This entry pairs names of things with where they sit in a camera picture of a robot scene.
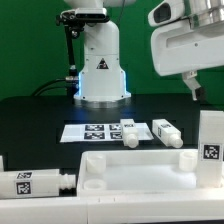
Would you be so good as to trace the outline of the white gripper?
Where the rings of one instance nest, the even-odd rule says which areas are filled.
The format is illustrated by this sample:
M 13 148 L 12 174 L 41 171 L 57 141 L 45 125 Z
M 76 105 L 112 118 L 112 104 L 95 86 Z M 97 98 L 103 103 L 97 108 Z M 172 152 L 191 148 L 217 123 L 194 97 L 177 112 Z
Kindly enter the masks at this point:
M 160 76 L 183 73 L 193 100 L 202 101 L 204 88 L 196 71 L 224 65 L 224 24 L 192 30 L 188 20 L 181 20 L 159 27 L 151 36 L 151 52 Z

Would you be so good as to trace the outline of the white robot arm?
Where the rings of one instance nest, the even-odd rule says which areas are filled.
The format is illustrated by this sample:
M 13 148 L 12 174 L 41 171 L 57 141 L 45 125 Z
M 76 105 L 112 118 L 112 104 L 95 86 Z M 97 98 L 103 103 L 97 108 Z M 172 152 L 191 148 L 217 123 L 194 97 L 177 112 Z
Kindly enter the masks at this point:
M 74 101 L 89 107 L 115 107 L 131 99 L 119 62 L 119 29 L 109 7 L 136 0 L 64 0 L 70 8 L 59 15 L 69 40 L 84 35 L 84 67 L 78 72 Z M 148 14 L 154 28 L 151 53 L 161 76 L 180 74 L 201 100 L 199 70 L 224 65 L 224 0 L 163 0 Z

